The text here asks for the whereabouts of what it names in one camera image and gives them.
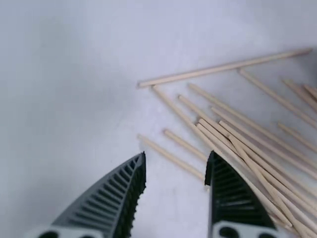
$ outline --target screw hole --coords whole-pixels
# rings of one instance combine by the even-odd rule
[[[223,227],[220,229],[219,234],[225,238],[239,238],[238,232],[231,227]]]
[[[275,236],[272,236],[268,233],[262,233],[261,235],[259,235],[259,238],[275,238]]]
[[[39,238],[58,238],[58,233],[54,231],[45,232]]]

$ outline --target white surface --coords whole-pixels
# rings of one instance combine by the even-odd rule
[[[316,7],[311,0],[1,1],[1,236],[20,237],[52,222],[91,184],[144,149],[137,133],[203,172],[202,162],[161,131],[171,128],[206,153],[207,147],[150,89],[136,89],[137,81],[315,47]],[[278,78],[317,86],[316,60],[312,53],[248,70],[317,119]],[[316,130],[235,71],[161,89],[174,99],[187,95],[212,116],[208,103],[187,89],[189,81],[303,151],[272,122],[317,142]],[[206,237],[209,198],[201,182],[146,152],[148,182],[132,237]]]

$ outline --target wooden stick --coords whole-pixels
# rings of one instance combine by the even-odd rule
[[[225,103],[219,101],[216,97],[210,95],[209,93],[207,93],[206,91],[202,90],[201,88],[197,87],[194,84],[190,84],[189,87],[191,89],[193,89],[194,91],[196,91],[197,93],[199,93],[200,95],[202,95],[203,97],[205,97],[206,99],[208,99],[210,102],[216,104],[218,107],[230,112],[231,114],[233,114],[234,116],[236,116],[237,118],[239,118],[240,120],[242,120],[245,124],[247,124],[248,126],[254,128],[255,130],[263,133],[265,136],[267,136],[268,138],[270,138],[271,140],[273,140],[274,142],[276,142],[277,144],[279,144],[280,146],[282,146],[284,149],[286,149],[287,151],[291,152],[292,154],[296,155],[298,158],[301,158],[304,161],[311,161],[310,158],[308,158],[306,155],[304,155],[302,152],[296,150],[293,146],[285,143],[283,140],[281,140],[280,138],[278,138],[276,135],[272,134],[271,132],[269,132],[268,130],[266,130],[265,128],[261,127],[260,125],[256,124],[254,121],[250,120],[249,118],[247,118],[245,115],[233,110],[231,107],[229,107],[228,105],[226,105]],[[202,115],[200,115],[203,119],[205,119],[209,124],[211,124],[206,118],[204,118]]]
[[[294,136],[298,141],[302,142],[303,145],[308,147],[309,149],[313,150],[314,152],[317,153],[317,146],[311,144],[308,140],[306,140],[304,137],[302,137],[298,132],[293,130],[290,127],[285,126],[284,124],[278,122],[277,123],[278,127],[287,132],[288,134]]]
[[[218,148],[190,121],[190,119],[178,108],[175,104],[155,85],[152,89],[156,94],[205,142],[209,148],[214,150],[216,153]]]
[[[288,207],[284,204],[282,199],[276,194],[274,187],[270,186],[269,183],[266,181],[264,176],[261,174],[261,172],[258,170],[257,166],[254,164],[254,162],[249,158],[247,153],[239,146],[239,142],[232,136],[229,136],[229,140],[232,142],[233,146],[236,148],[240,156],[243,158],[243,160],[246,162],[246,164],[249,166],[249,168],[254,172],[256,177],[259,179],[261,184],[266,188],[268,193],[272,196],[272,198],[275,200],[279,208],[284,212],[286,217],[291,221],[291,223],[294,225],[297,232],[305,237],[306,232],[302,229],[302,227],[299,225],[299,221],[293,216],[291,211],[288,209]]]
[[[294,235],[299,235],[298,232],[293,228],[293,227],[289,227],[288,225],[286,225],[285,223],[283,223],[280,219],[278,219],[277,217],[273,216],[273,215],[269,215],[269,217],[271,218],[271,220],[273,221],[273,223],[277,226],[280,226],[286,230],[288,230],[289,232],[293,233]]]
[[[317,100],[317,90],[314,87],[311,87],[307,84],[304,84],[304,88]]]
[[[168,105],[173,111],[178,114],[181,119],[218,155],[220,155],[229,165],[231,165],[240,176],[246,178],[244,174],[232,163],[230,159],[228,159],[191,121],[190,119],[178,108],[175,104],[164,94],[162,93],[158,87],[155,85],[152,89],[156,92],[156,94]]]
[[[213,133],[220,141],[223,142],[223,136],[220,133],[214,133],[215,129],[209,125],[208,127],[206,127],[207,130],[210,130],[211,133]],[[230,134],[229,132],[224,132],[227,133],[229,136],[234,137],[232,134]],[[242,149],[244,151],[247,152],[247,154],[255,161],[257,161],[260,165],[263,166],[263,168],[261,166],[259,166],[258,164],[256,164],[256,166],[258,166],[258,170],[260,170],[260,172],[263,174],[263,176],[272,184],[274,184],[278,189],[280,189],[281,191],[283,191],[286,195],[288,195],[290,198],[292,198],[295,202],[297,202],[299,205],[301,205],[306,211],[308,211],[309,213],[311,213],[312,215],[314,215],[315,217],[317,217],[317,207],[316,207],[316,203],[309,200],[306,196],[303,195],[302,192],[298,191],[298,189],[293,186],[289,181],[287,181],[283,176],[281,176],[276,170],[274,170],[268,163],[266,163],[264,160],[262,160],[256,153],[254,153],[249,147],[247,147],[245,144],[243,144],[242,142],[240,142],[240,146],[242,147]]]
[[[278,59],[284,59],[284,58],[289,58],[289,57],[293,57],[293,56],[305,55],[305,54],[310,53],[311,51],[312,51],[312,48],[306,48],[306,49],[300,49],[300,50],[296,50],[296,51],[290,51],[290,52],[280,53],[280,54],[276,54],[276,55],[271,55],[271,56],[267,56],[267,57],[260,57],[260,58],[246,60],[246,61],[228,63],[228,64],[224,64],[224,65],[216,66],[216,67],[211,67],[211,68],[199,69],[199,70],[192,71],[192,72],[187,72],[187,73],[182,73],[182,74],[177,74],[177,75],[172,75],[172,76],[166,76],[166,77],[157,78],[157,79],[150,80],[150,81],[140,82],[139,87],[146,87],[146,86],[155,85],[155,84],[168,83],[168,82],[181,80],[181,79],[185,79],[185,78],[198,77],[198,76],[206,75],[206,74],[210,74],[210,73],[215,73],[215,72],[220,72],[220,71],[225,71],[225,70],[230,70],[230,69],[235,69],[235,68],[240,68],[240,67],[246,67],[246,66],[250,66],[250,65],[254,65],[254,64],[264,63],[264,62],[268,62],[271,60],[278,60]]]
[[[190,145],[188,142],[180,138],[179,136],[171,137],[176,143],[179,143],[181,146],[183,146],[185,149],[188,149],[189,151],[193,152],[195,155],[197,155],[199,158],[203,154],[201,151],[199,151],[197,148]],[[253,192],[256,194],[256,196],[261,200],[261,202],[266,206],[267,209],[272,211],[276,216],[278,216],[281,220],[285,221],[286,226],[292,226],[292,224],[287,220],[287,218],[274,206],[272,202],[269,201],[269,199],[262,194],[262,192],[256,188],[245,176],[242,176],[242,178],[246,181],[246,183],[250,186],[250,188],[253,190]]]
[[[198,120],[199,124],[204,126],[209,132],[211,132],[215,137],[217,137],[222,143],[224,143],[227,147],[230,148],[235,154],[238,154],[236,151],[236,148],[230,143],[229,140],[227,140],[221,133],[219,133],[216,129],[214,129],[209,123],[207,123],[204,119],[200,118]]]
[[[295,167],[299,168],[300,170],[306,172],[308,175],[312,176],[314,179],[317,179],[317,174],[310,170],[309,168],[307,168],[306,166],[304,166],[302,163],[300,163],[299,161],[297,161],[294,158],[291,158],[290,156],[288,156],[287,154],[285,154],[284,152],[280,151],[279,149],[275,148],[274,146],[270,145],[269,143],[267,143],[266,141],[262,140],[260,137],[258,137],[257,135],[253,134],[252,132],[250,132],[249,130],[247,130],[245,127],[243,127],[241,124],[237,123],[235,120],[231,119],[229,116],[223,114],[221,111],[212,108],[212,111],[216,114],[218,114],[219,116],[221,116],[222,118],[224,118],[227,122],[229,122],[230,124],[234,125],[236,128],[238,128],[240,131],[242,131],[243,133],[245,133],[246,135],[248,135],[249,137],[251,137],[252,139],[254,139],[256,142],[258,142],[260,145],[264,146],[265,148],[267,148],[268,150],[274,152],[276,155],[278,155],[279,157],[283,158],[284,160],[288,161],[289,163],[291,163],[292,165],[294,165]],[[313,161],[305,161],[306,163],[308,163],[310,166],[317,168],[317,165],[313,162]]]
[[[298,97],[306,102],[311,108],[317,112],[317,102],[311,98],[301,87],[297,86],[291,79],[284,79],[282,82],[288,86]]]
[[[307,114],[303,113],[301,110],[299,110],[297,107],[295,107],[293,104],[288,102],[285,98],[279,96],[277,93],[275,93],[273,90],[271,90],[269,87],[265,86],[262,84],[257,78],[255,78],[253,75],[250,73],[246,72],[243,69],[240,69],[238,71],[243,77],[245,77],[247,80],[250,82],[254,83],[257,85],[259,88],[261,88],[263,91],[265,91],[267,94],[269,94],[271,97],[273,97],[276,101],[278,101],[280,104],[282,104],[284,107],[286,107],[288,110],[293,112],[295,115],[297,115],[299,118],[303,119],[306,121],[308,124],[313,126],[314,128],[317,129],[317,122],[312,119],[310,116]]]
[[[237,161],[241,166],[243,166],[246,170],[248,170],[251,174],[252,172],[249,170],[246,164],[243,163],[240,158],[231,150],[229,147],[227,147],[222,141],[220,141],[217,137],[215,137],[212,133],[210,133],[206,128],[204,128],[201,124],[197,124],[196,127],[205,134],[211,141],[213,141],[217,146],[219,146],[223,151],[228,153],[230,156],[232,156],[235,161]]]
[[[185,147],[187,150],[192,152],[194,155],[197,155],[197,157],[200,158],[201,160],[203,160],[204,162],[206,162],[208,160],[208,156],[206,156],[204,153],[202,153],[201,151],[196,149],[194,146],[192,146],[191,144],[189,144],[188,142],[186,142],[185,140],[183,140],[179,136],[175,135],[170,130],[165,129],[163,131],[163,133],[166,136],[168,136],[169,138],[171,138],[172,140],[174,140],[175,142],[177,142],[178,144],[180,144],[181,146]]]
[[[282,193],[275,190],[277,195],[285,202],[285,204],[293,210],[315,233],[317,233],[317,225],[308,216],[306,216],[298,207],[296,207],[290,200],[288,200]]]
[[[200,180],[205,180],[205,176],[202,173],[200,173],[198,170],[196,170],[194,167],[190,166],[186,162],[180,160],[179,158],[177,158],[173,154],[169,153],[168,151],[166,151],[165,149],[163,149],[162,147],[160,147],[159,145],[157,145],[153,141],[149,140],[148,138],[146,138],[145,136],[142,136],[142,135],[138,135],[138,138],[140,140],[142,140],[145,144],[149,145],[152,149],[156,150],[160,154],[164,155],[167,159],[169,159],[173,163],[175,163],[178,166],[180,166],[181,168],[183,168],[184,170],[195,175]]]
[[[266,153],[264,153],[261,149],[259,149],[258,147],[256,147],[254,144],[252,144],[249,140],[247,140],[246,138],[244,138],[241,134],[239,134],[238,132],[236,132],[234,129],[232,129],[230,126],[228,126],[226,123],[224,123],[223,121],[220,121],[219,124],[225,128],[227,131],[229,131],[232,135],[234,135],[237,139],[239,139],[241,142],[243,142],[247,147],[249,147],[251,150],[253,150],[255,153],[257,153],[260,157],[262,157],[263,159],[265,159],[267,162],[269,162],[270,164],[272,164],[273,166],[275,166],[280,172],[282,172],[285,176],[287,176],[290,180],[292,180],[294,183],[296,183],[297,185],[299,185],[302,189],[304,189],[306,192],[308,192],[309,194],[317,197],[317,193],[305,186],[302,182],[300,182],[300,180],[293,174],[290,174],[288,171],[286,171],[284,169],[283,166],[281,166],[280,164],[278,164],[277,162],[275,162],[270,156],[268,156]],[[267,171],[269,171],[269,167],[265,167],[265,163],[261,163],[261,166],[263,166]],[[286,185],[286,181],[282,180],[282,176],[279,173],[273,173],[272,170],[269,171],[272,175],[274,175],[280,182],[282,182],[284,185]]]

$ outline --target bamboo skewer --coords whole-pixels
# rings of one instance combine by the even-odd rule
[[[188,149],[189,151],[193,152],[195,155],[197,155],[199,158],[202,154],[197,148],[190,145],[188,142],[183,140],[182,138],[176,136],[171,137],[176,143],[183,146],[185,149]],[[292,224],[289,222],[289,220],[280,212],[279,209],[275,207],[275,205],[256,187],[254,186],[243,174],[241,174],[239,171],[237,171],[239,175],[246,181],[246,183],[249,185],[249,187],[253,190],[253,192],[256,194],[256,196],[261,200],[261,202],[268,208],[271,212],[273,212],[280,220],[284,221],[284,224],[288,227],[291,227]]]
[[[317,100],[317,90],[307,84],[304,84],[304,88]]]
[[[160,147],[156,143],[150,141],[145,136],[138,135],[138,138],[140,140],[142,140],[144,143],[146,143],[147,145],[149,145],[152,149],[154,149],[157,152],[159,152],[160,154],[164,155],[167,159],[169,159],[173,163],[177,164],[178,166],[180,166],[184,170],[186,170],[186,171],[190,172],[191,174],[195,175],[200,180],[204,180],[205,179],[205,176],[203,174],[201,174],[198,170],[196,170],[194,167],[190,166],[189,164],[183,162],[182,160],[180,160],[176,156],[172,155],[168,151],[164,150],[162,147]]]
[[[225,70],[230,70],[230,69],[236,69],[240,67],[246,67],[254,64],[259,64],[259,63],[264,63],[268,62],[271,60],[278,60],[278,59],[284,59],[284,58],[289,58],[293,56],[299,56],[299,55],[304,55],[308,54],[312,51],[312,48],[307,48],[307,49],[300,49],[296,51],[291,51],[291,52],[285,52],[285,53],[280,53],[276,55],[271,55],[267,57],[260,57],[260,58],[255,58],[255,59],[250,59],[250,60],[245,60],[245,61],[240,61],[240,62],[234,62],[234,63],[229,63],[229,64],[224,64],[216,67],[211,67],[211,68],[206,68],[206,69],[199,69],[196,71],[192,72],[187,72],[187,73],[182,73],[182,74],[177,74],[177,75],[172,75],[172,76],[167,76],[167,77],[162,77],[150,81],[145,81],[145,82],[140,82],[139,87],[146,87],[146,86],[151,86],[151,85],[156,85],[156,84],[161,84],[161,83],[168,83],[176,80],[181,80],[181,79],[186,79],[186,78],[191,78],[191,77],[198,77],[210,73],[215,73],[215,72],[220,72],[220,71],[225,71]]]
[[[215,129],[209,125],[206,127],[207,130],[210,130],[211,133],[214,133]],[[227,132],[228,136],[234,137],[232,134]],[[279,188],[281,191],[283,191],[285,194],[287,194],[290,198],[292,198],[295,202],[300,204],[303,208],[305,208],[306,211],[309,213],[313,214],[315,217],[317,217],[317,208],[315,206],[315,203],[313,201],[310,201],[307,199],[301,192],[297,190],[296,187],[294,187],[290,182],[288,182],[284,177],[282,177],[276,170],[274,170],[269,164],[267,164],[265,161],[263,161],[256,153],[254,153],[250,148],[248,148],[246,145],[244,145],[242,142],[239,141],[240,146],[244,151],[247,152],[247,154],[255,161],[257,161],[259,164],[263,166],[259,166],[256,164],[258,167],[258,170],[261,171],[263,176],[270,181],[270,183],[274,184],[277,188]]]
[[[158,87],[155,85],[152,89],[156,92],[156,94],[168,105],[173,111],[183,119],[183,121],[218,155],[220,155],[228,164],[230,164],[242,177],[248,180],[242,172],[234,164],[230,161],[191,121],[190,119],[178,108],[174,105],[174,103],[164,94],[162,93]]]
[[[211,132],[215,137],[217,137],[222,143],[224,143],[227,147],[229,147],[235,154],[238,154],[236,148],[230,143],[227,138],[225,138],[220,132],[214,129],[209,123],[207,123],[204,119],[200,118],[198,120],[199,124],[204,126],[209,132]]]
[[[273,221],[274,224],[286,229],[287,231],[293,233],[294,235],[299,235],[298,232],[293,228],[293,227],[289,227],[288,225],[284,224],[280,219],[278,219],[277,217],[273,216],[273,215],[269,215],[269,217],[271,218],[271,220]]]
[[[231,150],[229,149],[222,141],[220,141],[217,137],[215,137],[212,133],[210,133],[206,128],[204,128],[201,124],[197,124],[196,127],[205,134],[211,141],[213,141],[219,148],[221,148],[223,151],[228,153],[230,156],[232,156],[235,161],[237,161],[241,166],[243,166],[246,170],[248,170],[250,173],[250,169],[246,166],[246,164],[243,163],[240,158]]]
[[[266,141],[262,140],[261,138],[259,138],[258,136],[256,136],[255,134],[253,134],[252,132],[250,132],[249,130],[244,128],[242,125],[240,125],[236,121],[232,120],[229,116],[227,116],[227,115],[223,114],[222,112],[220,112],[219,110],[217,110],[215,108],[212,108],[212,111],[214,113],[216,113],[217,115],[221,116],[222,118],[224,118],[227,122],[229,122],[230,124],[234,125],[240,131],[242,131],[243,133],[245,133],[246,135],[248,135],[249,137],[254,139],[256,142],[258,142],[259,144],[261,144],[262,146],[264,146],[268,150],[274,152],[279,157],[283,158],[284,160],[288,161],[292,165],[294,165],[297,168],[301,169],[302,171],[306,172],[308,175],[312,176],[314,179],[317,179],[317,174],[315,172],[313,172],[312,170],[310,170],[309,168],[307,168],[306,166],[304,166],[299,161],[295,160],[294,158],[289,157],[288,155],[286,155],[285,153],[283,153],[279,149],[277,149],[274,146],[268,144]],[[317,168],[317,165],[313,161],[305,161],[305,162],[307,162],[308,164],[310,164],[314,168]]]
[[[185,147],[187,150],[189,150],[190,152],[192,152],[194,155],[196,155],[198,158],[200,158],[201,160],[203,160],[204,162],[207,161],[207,156],[202,153],[201,151],[199,151],[198,149],[196,149],[195,147],[193,147],[191,144],[187,143],[185,140],[183,140],[182,138],[180,138],[179,136],[175,135],[173,132],[171,132],[168,129],[165,129],[163,131],[163,133],[171,138],[172,140],[174,140],[175,142],[177,142],[178,144],[180,144],[181,146]]]
[[[298,132],[294,131],[292,128],[285,126],[284,124],[278,122],[278,127],[287,132],[288,134],[294,136],[298,141],[302,142],[303,145],[308,147],[309,149],[313,150],[317,153],[317,146],[311,144],[308,140],[302,137]]]
[[[291,79],[284,79],[282,82],[288,86],[298,97],[305,101],[315,112],[317,112],[317,102],[311,98],[301,87],[297,86]]]
[[[306,232],[302,229],[302,227],[299,225],[299,221],[293,216],[291,211],[288,209],[288,207],[284,204],[282,199],[276,194],[274,187],[271,187],[269,183],[266,181],[264,176],[261,174],[261,172],[258,170],[257,166],[254,164],[254,162],[249,158],[247,153],[239,146],[239,142],[232,136],[229,136],[229,140],[232,142],[233,146],[236,148],[240,156],[243,158],[243,160],[246,162],[246,164],[249,166],[249,168],[254,172],[256,177],[259,179],[261,184],[266,188],[268,193],[272,196],[272,198],[275,200],[279,208],[284,212],[286,217],[291,221],[297,232],[302,236],[306,236]]]
[[[186,124],[192,128],[192,130],[218,155],[220,155],[229,165],[231,165],[236,172],[244,179],[244,181],[249,185],[249,187],[255,192],[255,194],[260,198],[261,201],[272,211],[274,212],[281,220],[285,221],[285,223],[290,224],[288,219],[278,210],[274,204],[272,204],[269,199],[263,195],[263,193],[256,187],[254,184],[229,160],[227,157],[190,121],[190,119],[183,114],[183,112],[178,109],[173,102],[166,97],[164,93],[162,93],[157,86],[153,87],[153,90],[157,93],[157,95],[168,105],[170,106],[175,113],[177,113]]]
[[[298,117],[306,121],[308,124],[313,126],[314,128],[317,129],[317,122],[312,119],[310,116],[307,114],[303,113],[301,110],[299,110],[297,107],[295,107],[293,104],[288,102],[285,98],[277,95],[273,90],[271,90],[269,87],[265,86],[262,84],[258,79],[256,79],[253,75],[250,73],[246,72],[243,69],[240,69],[238,71],[244,78],[249,80],[250,82],[254,83],[257,85],[260,89],[265,91],[267,94],[269,94],[271,97],[273,97],[276,101],[278,101],[280,104],[282,104],[284,107],[286,107],[288,110],[292,111],[294,114],[296,114]]]
[[[218,107],[221,107],[222,109],[230,112],[231,114],[233,114],[234,116],[236,116],[237,118],[239,118],[240,120],[242,120],[245,124],[251,126],[252,128],[254,128],[255,130],[263,133],[265,136],[267,136],[268,138],[270,138],[271,140],[275,141],[277,144],[279,144],[280,146],[282,146],[284,149],[286,149],[287,151],[293,153],[294,155],[296,155],[298,158],[301,158],[302,160],[305,161],[311,161],[310,158],[308,158],[306,155],[304,155],[303,153],[301,153],[300,151],[296,150],[295,148],[293,148],[291,145],[285,143],[283,140],[281,140],[280,138],[278,138],[276,135],[272,134],[271,132],[269,132],[267,129],[261,127],[260,125],[256,124],[255,122],[253,122],[252,120],[250,120],[249,118],[247,118],[246,116],[244,116],[243,114],[233,110],[231,107],[229,107],[228,105],[226,105],[225,103],[219,101],[216,97],[210,95],[209,93],[207,93],[206,91],[202,90],[201,88],[197,87],[194,84],[190,84],[189,87],[191,89],[193,89],[194,91],[196,91],[197,93],[199,93],[200,95],[202,95],[203,97],[205,97],[206,99],[208,99],[210,102],[215,103]],[[195,105],[191,104],[188,105],[189,107],[195,107]]]
[[[289,172],[287,172],[280,164],[278,164],[277,162],[275,162],[270,156],[268,156],[266,153],[264,153],[262,150],[260,150],[258,147],[256,147],[255,145],[253,145],[249,140],[247,140],[246,138],[244,138],[242,135],[240,135],[238,132],[236,132],[234,129],[232,129],[230,126],[228,126],[226,123],[224,123],[223,121],[220,121],[219,124],[226,129],[227,131],[229,131],[232,135],[234,135],[237,139],[239,139],[241,142],[243,142],[247,147],[249,147],[251,150],[253,150],[255,153],[257,153],[260,157],[262,157],[263,159],[265,159],[268,163],[270,163],[271,165],[273,165],[276,169],[278,169],[280,172],[282,172],[285,176],[287,176],[290,180],[292,180],[294,183],[296,183],[297,185],[299,185],[302,189],[304,189],[306,192],[308,192],[309,194],[317,197],[317,193],[309,188],[306,187],[302,182],[300,182],[300,180],[294,176],[293,174],[290,174]],[[283,177],[279,174],[279,173],[274,173],[273,170],[270,169],[270,166],[267,166],[267,163],[262,163],[262,159],[257,161],[257,163],[260,163],[261,166],[263,166],[267,171],[269,171],[272,175],[274,175],[280,182],[282,182],[284,185],[286,185],[286,180],[282,180]]]
[[[152,89],[156,94],[215,152],[218,148],[190,121],[190,119],[155,85]]]
[[[174,137],[171,137],[171,139],[173,139],[176,143],[180,144],[181,146],[183,146],[185,149],[188,149],[189,151],[193,152],[197,157],[201,158],[201,155],[203,154],[202,152],[200,152],[197,148],[193,147],[192,145],[190,145],[188,142],[186,142],[185,140],[183,140],[182,138],[178,137],[178,136],[174,136]],[[280,221],[280,222],[276,222],[276,218],[273,219],[275,223],[277,223],[278,225],[286,228],[286,229],[290,229],[292,231],[294,231],[294,229],[292,229],[290,226],[286,225],[284,222]],[[301,224],[301,227],[302,229],[304,229],[310,237],[317,237],[315,235],[315,233],[310,230],[309,228],[307,228],[305,225]]]
[[[278,196],[285,202],[285,204],[293,210],[315,233],[317,233],[317,225],[309,217],[307,217],[298,207],[296,207],[290,200],[288,200],[282,193],[275,190]]]

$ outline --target pile of skewers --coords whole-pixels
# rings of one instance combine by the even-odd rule
[[[249,187],[260,199],[262,204],[269,212],[272,220],[277,225],[280,225],[301,237],[317,238],[317,224],[311,217],[307,215],[309,214],[312,217],[317,218],[317,191],[314,191],[313,189],[306,186],[303,181],[300,181],[298,177],[287,171],[271,156],[264,152],[262,148],[256,146],[255,143],[247,139],[247,137],[256,141],[264,149],[272,152],[274,155],[282,158],[286,162],[305,172],[307,175],[311,176],[314,179],[317,179],[317,163],[314,162],[314,160],[308,158],[301,151],[295,149],[273,133],[269,132],[267,129],[250,120],[247,116],[221,102],[215,96],[212,96],[209,92],[206,92],[195,84],[189,84],[189,88],[191,90],[206,98],[212,103],[212,105],[215,105],[217,108],[221,109],[219,110],[214,107],[211,108],[211,110],[216,115],[220,116],[223,119],[219,122],[212,120],[209,116],[207,116],[205,112],[203,112],[189,99],[182,95],[178,96],[178,99],[184,105],[186,105],[199,116],[200,119],[198,120],[198,123],[193,123],[175,105],[175,103],[159,89],[158,86],[158,84],[161,83],[201,76],[224,70],[237,69],[240,75],[242,75],[251,83],[258,86],[268,95],[273,97],[278,103],[286,107],[288,110],[290,110],[292,113],[297,115],[299,118],[307,122],[315,129],[317,129],[317,122],[314,119],[312,119],[309,115],[291,104],[285,98],[279,96],[269,87],[265,86],[254,75],[251,75],[243,69],[243,67],[246,66],[268,62],[271,60],[308,54],[311,51],[312,49],[304,49],[277,54],[269,57],[247,60],[243,62],[230,63],[222,66],[155,79],[152,81],[141,82],[139,86],[152,86],[153,91],[162,99],[162,101],[165,102],[204,143],[206,143],[210,150],[214,150],[239,173],[239,175],[246,181]],[[313,110],[317,112],[316,88],[308,85],[297,85],[291,80],[284,80],[283,82],[300,99],[305,101]],[[255,135],[247,128],[245,128],[236,119],[233,119],[232,116],[238,118],[241,122],[249,127],[252,127],[252,129],[258,131],[274,143],[277,143],[292,156],[286,154],[279,148],[274,147],[266,140],[261,139],[259,136]],[[296,138],[306,147],[313,150],[314,152],[317,152],[317,146],[310,143],[296,130],[289,128],[282,123],[278,123],[278,126],[283,131]],[[174,134],[170,130],[165,130],[164,134],[191,153],[195,154],[201,160],[207,161],[208,155],[199,151],[187,141],[183,140],[180,136]],[[199,179],[204,180],[205,176],[202,172],[193,168],[186,162],[180,160],[156,143],[150,141],[145,136],[138,135],[138,138],[141,139],[145,144],[149,145],[150,147],[164,155],[172,162],[176,163]],[[298,189],[298,187],[311,195],[311,197],[308,197],[304,193],[302,193]]]

